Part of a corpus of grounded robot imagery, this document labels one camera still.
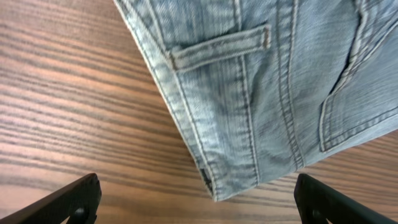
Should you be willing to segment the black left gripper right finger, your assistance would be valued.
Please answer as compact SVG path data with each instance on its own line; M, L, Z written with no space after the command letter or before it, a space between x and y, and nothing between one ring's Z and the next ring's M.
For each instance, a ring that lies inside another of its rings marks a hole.
M302 224L397 224L307 174L298 175L294 199Z

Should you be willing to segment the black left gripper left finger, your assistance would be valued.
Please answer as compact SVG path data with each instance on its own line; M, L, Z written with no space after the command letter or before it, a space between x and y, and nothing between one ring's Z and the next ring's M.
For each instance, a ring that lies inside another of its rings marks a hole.
M94 224L102 196L95 173L64 186L35 203L1 219L1 224L80 223Z

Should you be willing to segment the light blue denim jeans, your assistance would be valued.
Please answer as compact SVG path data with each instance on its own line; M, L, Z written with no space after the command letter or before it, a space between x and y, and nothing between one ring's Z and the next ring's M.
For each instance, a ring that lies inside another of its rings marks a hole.
M396 0L117 0L216 201L397 129Z

